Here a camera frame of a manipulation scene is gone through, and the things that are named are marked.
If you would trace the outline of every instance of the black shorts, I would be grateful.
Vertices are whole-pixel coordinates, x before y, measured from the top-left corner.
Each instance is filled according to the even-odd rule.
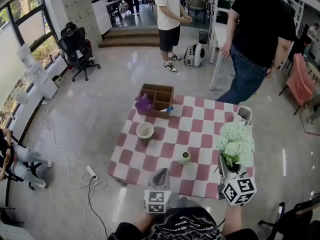
[[[170,52],[173,46],[177,46],[180,37],[180,25],[169,30],[159,29],[160,50]]]

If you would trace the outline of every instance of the step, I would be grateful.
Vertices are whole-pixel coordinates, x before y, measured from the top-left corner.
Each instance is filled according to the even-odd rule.
[[[99,43],[99,48],[104,47],[159,47],[159,37],[114,37],[104,39]]]
[[[127,37],[159,37],[159,30],[157,28],[146,29],[124,29],[113,30],[103,36],[103,39],[111,38],[127,38]]]

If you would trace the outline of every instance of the wooden box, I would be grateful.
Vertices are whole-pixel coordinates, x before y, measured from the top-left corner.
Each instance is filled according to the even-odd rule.
[[[173,106],[174,88],[171,86],[144,83],[139,93],[139,97],[142,97],[144,94],[152,101],[152,110],[138,111],[138,113],[154,118],[169,119],[170,111],[161,112],[161,110]]]

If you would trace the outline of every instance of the blue marker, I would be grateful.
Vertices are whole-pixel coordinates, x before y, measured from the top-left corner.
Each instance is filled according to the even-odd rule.
[[[162,109],[162,110],[160,110],[160,112],[169,112],[169,111],[171,111],[171,110],[174,110],[174,108],[171,106],[171,107],[168,107],[168,108],[166,108],[166,109]]]

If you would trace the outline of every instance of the white bowl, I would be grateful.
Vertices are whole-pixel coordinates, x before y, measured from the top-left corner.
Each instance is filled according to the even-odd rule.
[[[155,128],[149,122],[142,122],[136,128],[136,135],[140,139],[149,139],[155,133]]]

